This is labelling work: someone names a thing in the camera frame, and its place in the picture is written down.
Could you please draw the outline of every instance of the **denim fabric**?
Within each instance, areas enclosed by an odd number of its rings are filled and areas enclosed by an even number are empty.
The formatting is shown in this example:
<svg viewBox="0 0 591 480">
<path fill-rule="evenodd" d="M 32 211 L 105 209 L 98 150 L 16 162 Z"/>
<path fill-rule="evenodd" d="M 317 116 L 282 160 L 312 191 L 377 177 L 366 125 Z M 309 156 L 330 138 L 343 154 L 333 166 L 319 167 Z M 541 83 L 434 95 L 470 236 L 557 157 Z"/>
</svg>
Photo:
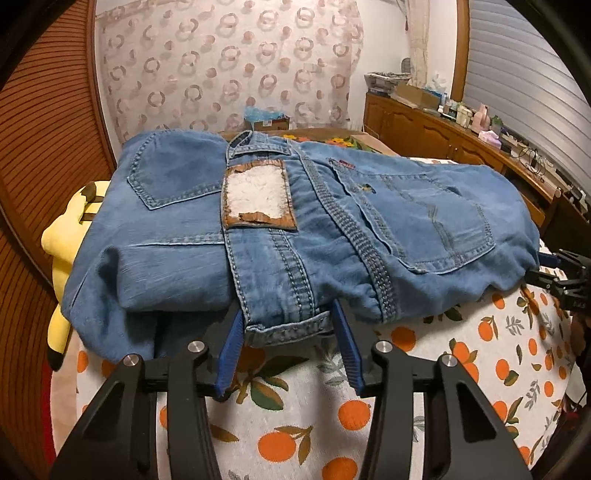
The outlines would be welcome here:
<svg viewBox="0 0 591 480">
<path fill-rule="evenodd" d="M 284 162 L 297 231 L 223 229 L 226 167 Z M 238 296 L 247 343 L 330 330 L 349 299 L 369 322 L 426 316 L 506 290 L 537 266 L 538 231 L 521 196 L 485 166 L 429 165 L 243 132 L 127 142 L 80 247 L 62 312 L 116 360 L 171 353 Z"/>
</svg>

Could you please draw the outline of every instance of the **small red label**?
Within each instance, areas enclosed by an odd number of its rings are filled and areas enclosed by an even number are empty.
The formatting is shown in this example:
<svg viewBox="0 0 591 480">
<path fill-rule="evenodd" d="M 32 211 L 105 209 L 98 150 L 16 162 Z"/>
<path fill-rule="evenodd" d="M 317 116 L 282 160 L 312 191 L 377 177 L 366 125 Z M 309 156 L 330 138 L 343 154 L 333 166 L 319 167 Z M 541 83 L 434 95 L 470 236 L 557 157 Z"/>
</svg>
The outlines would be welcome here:
<svg viewBox="0 0 591 480">
<path fill-rule="evenodd" d="M 353 165 L 352 163 L 349 163 L 348 161 L 339 160 L 339 163 L 344 167 L 350 168 L 351 170 L 355 169 L 355 165 Z"/>
</svg>

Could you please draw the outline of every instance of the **worn leather patch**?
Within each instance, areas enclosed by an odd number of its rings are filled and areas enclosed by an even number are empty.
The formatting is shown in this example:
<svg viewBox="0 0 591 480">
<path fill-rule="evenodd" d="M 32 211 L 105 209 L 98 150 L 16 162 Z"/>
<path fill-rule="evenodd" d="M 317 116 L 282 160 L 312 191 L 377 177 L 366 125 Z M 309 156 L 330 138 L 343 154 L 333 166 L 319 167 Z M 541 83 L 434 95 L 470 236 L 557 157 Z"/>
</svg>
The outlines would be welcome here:
<svg viewBox="0 0 591 480">
<path fill-rule="evenodd" d="M 282 160 L 255 160 L 226 169 L 222 222 L 234 226 L 297 230 Z"/>
</svg>

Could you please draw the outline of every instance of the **gray blind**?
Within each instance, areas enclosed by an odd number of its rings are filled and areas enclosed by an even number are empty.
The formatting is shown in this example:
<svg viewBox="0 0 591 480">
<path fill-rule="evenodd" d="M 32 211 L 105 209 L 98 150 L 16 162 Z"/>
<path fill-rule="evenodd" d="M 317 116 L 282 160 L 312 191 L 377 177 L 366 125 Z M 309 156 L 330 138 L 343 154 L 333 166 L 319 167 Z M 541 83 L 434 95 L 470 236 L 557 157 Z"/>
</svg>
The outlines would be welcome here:
<svg viewBox="0 0 591 480">
<path fill-rule="evenodd" d="M 464 102 L 488 105 L 591 193 L 591 108 L 548 42 L 505 0 L 470 0 Z"/>
</svg>

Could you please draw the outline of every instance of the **jeans pocket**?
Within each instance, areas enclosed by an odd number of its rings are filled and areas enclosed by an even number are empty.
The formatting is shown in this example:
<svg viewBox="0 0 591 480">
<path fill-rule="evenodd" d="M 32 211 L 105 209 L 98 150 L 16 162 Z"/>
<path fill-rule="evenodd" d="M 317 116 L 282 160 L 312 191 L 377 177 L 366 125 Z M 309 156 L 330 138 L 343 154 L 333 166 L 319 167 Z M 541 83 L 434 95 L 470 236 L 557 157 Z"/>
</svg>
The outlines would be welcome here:
<svg viewBox="0 0 591 480">
<path fill-rule="evenodd" d="M 127 182 L 149 210 L 219 192 L 227 145 L 217 135 L 154 132 L 138 149 Z"/>
<path fill-rule="evenodd" d="M 444 274 L 489 252 L 482 208 L 427 174 L 368 174 L 331 161 L 346 197 L 376 240 L 415 273 Z"/>
</svg>

